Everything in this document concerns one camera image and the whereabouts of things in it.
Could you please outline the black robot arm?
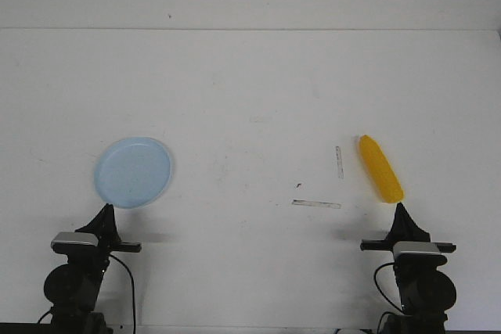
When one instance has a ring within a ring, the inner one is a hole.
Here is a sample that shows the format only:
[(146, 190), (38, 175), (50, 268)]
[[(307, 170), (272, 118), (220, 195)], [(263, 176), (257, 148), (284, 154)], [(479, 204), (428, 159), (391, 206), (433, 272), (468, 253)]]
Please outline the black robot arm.
[(51, 333), (112, 333), (104, 314), (96, 311), (106, 270), (115, 260), (127, 272), (132, 290), (132, 331), (137, 330), (135, 280), (130, 267), (114, 254), (139, 253), (139, 242), (124, 242), (118, 234), (114, 206), (110, 203), (90, 222), (72, 232), (59, 232), (51, 250), (67, 257), (45, 279), (44, 295), (52, 303)]
[[(456, 251), (450, 242), (433, 242), (431, 235), (411, 218), (403, 203), (397, 203), (394, 220), (384, 239), (363, 239), (362, 251), (387, 251), (393, 261), (373, 272), (373, 282), (381, 296), (394, 308), (381, 314), (377, 333), (444, 333), (446, 311), (457, 299), (449, 276), (438, 268), (447, 263), (446, 255)], [(383, 268), (392, 268), (399, 302), (393, 302), (382, 290), (377, 276)]]

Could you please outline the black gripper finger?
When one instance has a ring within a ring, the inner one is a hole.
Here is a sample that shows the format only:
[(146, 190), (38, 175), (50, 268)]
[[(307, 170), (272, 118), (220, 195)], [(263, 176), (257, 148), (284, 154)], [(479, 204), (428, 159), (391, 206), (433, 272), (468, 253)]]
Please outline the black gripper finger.
[(411, 218), (405, 206), (401, 203), (401, 224), (402, 236), (404, 239), (429, 239), (430, 234), (420, 228), (416, 222)]
[(84, 226), (84, 233), (95, 235), (98, 239), (116, 239), (117, 226), (114, 206), (107, 203), (100, 212)]
[(390, 237), (392, 239), (400, 239), (403, 232), (402, 227), (402, 209), (403, 204), (398, 203), (395, 208), (394, 220), (390, 230)]

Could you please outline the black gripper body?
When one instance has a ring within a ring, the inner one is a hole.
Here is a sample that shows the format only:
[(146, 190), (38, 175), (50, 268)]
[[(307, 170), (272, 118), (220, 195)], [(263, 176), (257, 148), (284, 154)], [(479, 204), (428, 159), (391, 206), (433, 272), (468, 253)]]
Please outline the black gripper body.
[(399, 239), (388, 233), (384, 239), (363, 239), (360, 243), (360, 250), (392, 253), (454, 253), (456, 244)]
[(79, 247), (78, 255), (89, 254), (94, 267), (107, 268), (115, 253), (140, 253), (140, 242), (124, 242), (116, 230), (95, 230), (79, 228), (74, 232)]

